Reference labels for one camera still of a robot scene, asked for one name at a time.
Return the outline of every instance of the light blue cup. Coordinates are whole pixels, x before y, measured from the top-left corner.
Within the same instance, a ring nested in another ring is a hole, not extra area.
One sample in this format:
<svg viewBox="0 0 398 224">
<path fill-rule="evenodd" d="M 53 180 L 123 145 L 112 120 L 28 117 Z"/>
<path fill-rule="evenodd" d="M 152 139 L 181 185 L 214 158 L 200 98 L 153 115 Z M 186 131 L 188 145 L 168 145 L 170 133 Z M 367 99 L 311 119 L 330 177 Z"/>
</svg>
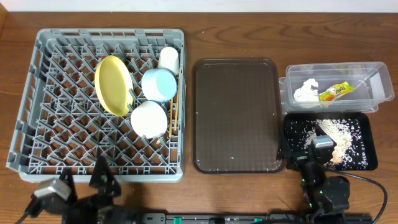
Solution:
<svg viewBox="0 0 398 224">
<path fill-rule="evenodd" d="M 166 69 L 153 68 L 144 74 L 141 80 L 142 91 L 148 100 L 165 103 L 177 92 L 174 75 Z"/>
</svg>

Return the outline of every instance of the clear plastic container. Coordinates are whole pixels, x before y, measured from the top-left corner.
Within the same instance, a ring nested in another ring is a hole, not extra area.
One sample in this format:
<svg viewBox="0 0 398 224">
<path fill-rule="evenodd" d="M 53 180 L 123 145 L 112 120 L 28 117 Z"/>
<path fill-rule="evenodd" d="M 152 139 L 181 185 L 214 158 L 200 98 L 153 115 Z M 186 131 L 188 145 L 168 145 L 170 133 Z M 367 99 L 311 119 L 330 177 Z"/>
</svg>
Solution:
<svg viewBox="0 0 398 224">
<path fill-rule="evenodd" d="M 334 101 L 295 101 L 293 94 L 309 78 L 318 82 L 323 93 L 334 84 L 347 81 L 355 90 Z M 394 90 L 386 64 L 382 62 L 323 63 L 290 65 L 286 77 L 279 78 L 282 112 L 361 111 L 376 112 L 378 104 L 394 99 Z"/>
</svg>

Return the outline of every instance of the wooden chopstick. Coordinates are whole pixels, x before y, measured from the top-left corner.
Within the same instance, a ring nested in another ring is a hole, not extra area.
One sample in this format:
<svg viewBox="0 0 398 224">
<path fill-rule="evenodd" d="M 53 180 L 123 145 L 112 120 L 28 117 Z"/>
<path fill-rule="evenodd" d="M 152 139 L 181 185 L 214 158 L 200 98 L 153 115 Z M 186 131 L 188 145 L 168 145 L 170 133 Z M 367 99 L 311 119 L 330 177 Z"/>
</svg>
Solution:
<svg viewBox="0 0 398 224">
<path fill-rule="evenodd" d="M 177 85 L 177 109 L 175 110 L 175 122 L 174 122 L 174 131 L 177 130 L 177 123 L 178 123 L 178 105 L 180 104 L 180 80 L 181 80 L 181 70 L 180 74 L 178 75 L 178 85 Z"/>
<path fill-rule="evenodd" d="M 169 128 L 169 138 L 172 137 L 172 123 L 173 123 L 173 98 L 170 101 L 170 128 Z"/>
</svg>

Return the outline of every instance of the black tray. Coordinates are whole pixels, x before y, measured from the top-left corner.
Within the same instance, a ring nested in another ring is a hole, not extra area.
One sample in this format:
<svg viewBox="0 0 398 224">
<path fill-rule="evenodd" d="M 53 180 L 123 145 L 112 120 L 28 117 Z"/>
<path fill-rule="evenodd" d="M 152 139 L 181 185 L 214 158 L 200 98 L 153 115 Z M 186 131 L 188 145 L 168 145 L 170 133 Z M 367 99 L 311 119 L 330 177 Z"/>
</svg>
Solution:
<svg viewBox="0 0 398 224">
<path fill-rule="evenodd" d="M 203 173 L 280 171 L 278 75 L 265 58 L 206 59 L 193 68 L 193 163 Z"/>
<path fill-rule="evenodd" d="M 352 158 L 352 161 L 344 160 L 341 164 L 335 164 L 336 170 L 374 170 L 377 168 L 377 156 L 374 148 L 371 125 L 368 117 L 364 113 L 296 113 L 288 114 L 284 121 L 284 134 L 288 140 L 290 150 L 299 151 L 303 149 L 304 134 L 313 127 L 314 124 L 304 123 L 303 121 L 315 121 L 317 119 L 345 119 L 349 120 L 350 127 L 354 126 L 352 131 L 359 130 L 361 139 L 353 139 L 352 145 L 355 152 L 347 150 L 346 155 Z M 363 156 L 367 160 L 367 165 L 358 165 L 364 161 Z"/>
</svg>

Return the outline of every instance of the white wall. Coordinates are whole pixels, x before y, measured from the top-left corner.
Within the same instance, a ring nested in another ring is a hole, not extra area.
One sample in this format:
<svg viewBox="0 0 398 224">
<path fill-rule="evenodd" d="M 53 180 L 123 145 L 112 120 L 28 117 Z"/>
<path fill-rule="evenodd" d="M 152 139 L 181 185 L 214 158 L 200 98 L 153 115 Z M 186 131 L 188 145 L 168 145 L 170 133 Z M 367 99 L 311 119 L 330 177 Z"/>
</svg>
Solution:
<svg viewBox="0 0 398 224">
<path fill-rule="evenodd" d="M 398 12 L 398 0 L 0 0 L 8 11 Z"/>
</svg>

